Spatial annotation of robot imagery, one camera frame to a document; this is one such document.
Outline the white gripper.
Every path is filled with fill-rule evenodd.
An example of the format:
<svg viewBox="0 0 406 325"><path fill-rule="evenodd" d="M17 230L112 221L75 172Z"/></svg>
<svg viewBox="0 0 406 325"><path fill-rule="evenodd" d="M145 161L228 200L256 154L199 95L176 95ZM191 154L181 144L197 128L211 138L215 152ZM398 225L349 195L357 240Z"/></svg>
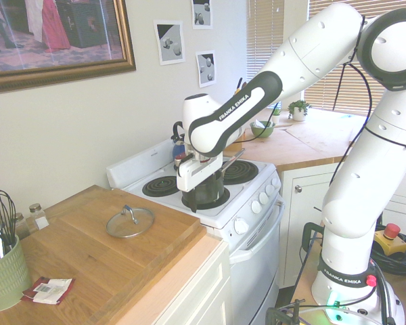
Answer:
<svg viewBox="0 0 406 325"><path fill-rule="evenodd" d="M216 200L223 195L223 174L219 170L223 164L223 154L201 162L193 154L184 152L175 157L177 169L177 187L182 191L183 204L195 213L197 211L196 189L205 179L215 173Z"/></svg>

